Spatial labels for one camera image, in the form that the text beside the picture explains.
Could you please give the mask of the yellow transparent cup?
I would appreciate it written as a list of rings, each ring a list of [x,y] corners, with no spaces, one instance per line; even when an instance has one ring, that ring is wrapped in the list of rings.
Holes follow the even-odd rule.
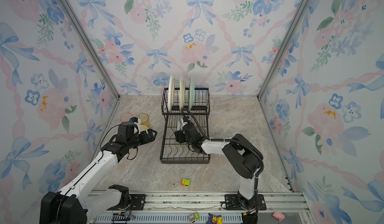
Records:
[[[141,126],[150,127],[150,118],[146,113],[141,113],[137,115],[137,118],[140,120]]]

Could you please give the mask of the pink transparent cup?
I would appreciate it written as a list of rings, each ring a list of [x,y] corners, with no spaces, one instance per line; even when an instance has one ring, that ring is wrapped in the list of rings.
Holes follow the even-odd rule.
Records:
[[[123,122],[129,122],[131,120],[131,118],[133,118],[133,114],[131,113],[124,113],[121,115],[120,117],[120,122],[123,123]]]

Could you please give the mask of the blue floral bowl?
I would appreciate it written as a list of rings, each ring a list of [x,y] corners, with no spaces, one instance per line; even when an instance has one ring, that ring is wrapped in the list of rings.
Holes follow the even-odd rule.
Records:
[[[183,130],[183,126],[184,126],[184,121],[183,120],[179,120],[177,122],[177,131],[182,131]]]

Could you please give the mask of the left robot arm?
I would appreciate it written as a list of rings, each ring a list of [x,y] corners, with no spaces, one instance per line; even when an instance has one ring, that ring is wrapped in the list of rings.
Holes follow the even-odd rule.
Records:
[[[152,143],[157,132],[142,131],[138,119],[123,122],[118,133],[101,147],[96,158],[69,184],[58,192],[48,192],[41,201],[41,224],[87,224],[110,208],[127,210],[132,204],[129,188],[112,185],[104,193],[87,200],[96,184],[116,166],[131,149]]]

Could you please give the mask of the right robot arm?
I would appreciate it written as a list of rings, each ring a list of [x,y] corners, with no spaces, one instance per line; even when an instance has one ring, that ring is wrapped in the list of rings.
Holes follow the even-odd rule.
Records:
[[[238,206],[248,213],[259,210],[258,179],[264,171],[264,157],[244,136],[237,134],[229,139],[210,138],[199,127],[188,123],[175,132],[175,137],[178,143],[186,143],[198,154],[225,156],[240,176]]]

